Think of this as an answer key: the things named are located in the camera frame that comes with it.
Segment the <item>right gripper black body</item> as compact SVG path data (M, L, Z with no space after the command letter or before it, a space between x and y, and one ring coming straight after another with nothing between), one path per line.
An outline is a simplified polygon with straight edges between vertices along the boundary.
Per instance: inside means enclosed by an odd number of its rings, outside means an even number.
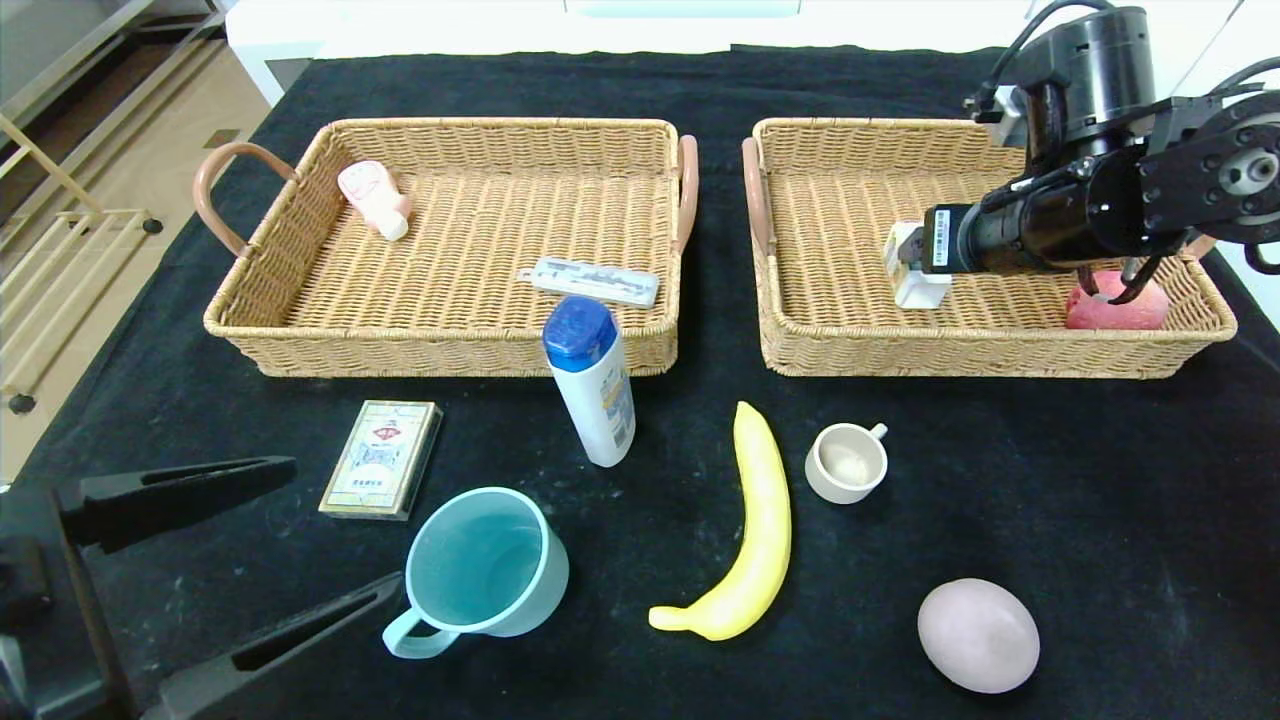
M931 274L1007 270L1007 241L1000 211L982 205L941 204L925 213L922 268Z

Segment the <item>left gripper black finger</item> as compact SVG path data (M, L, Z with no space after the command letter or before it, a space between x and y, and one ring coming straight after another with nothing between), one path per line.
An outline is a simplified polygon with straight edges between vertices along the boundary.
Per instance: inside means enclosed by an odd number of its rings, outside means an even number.
M115 553L280 489L296 473L294 457L242 457L69 480L58 501L70 541Z
M142 719L276 719L312 679L337 665L355 637L384 619L392 577L275 624L234 648L160 683Z

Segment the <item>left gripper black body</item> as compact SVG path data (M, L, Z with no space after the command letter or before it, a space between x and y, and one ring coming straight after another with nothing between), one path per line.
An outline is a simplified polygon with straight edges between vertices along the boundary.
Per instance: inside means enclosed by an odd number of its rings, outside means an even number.
M96 539L78 486L3 493L3 717L137 717L81 552Z

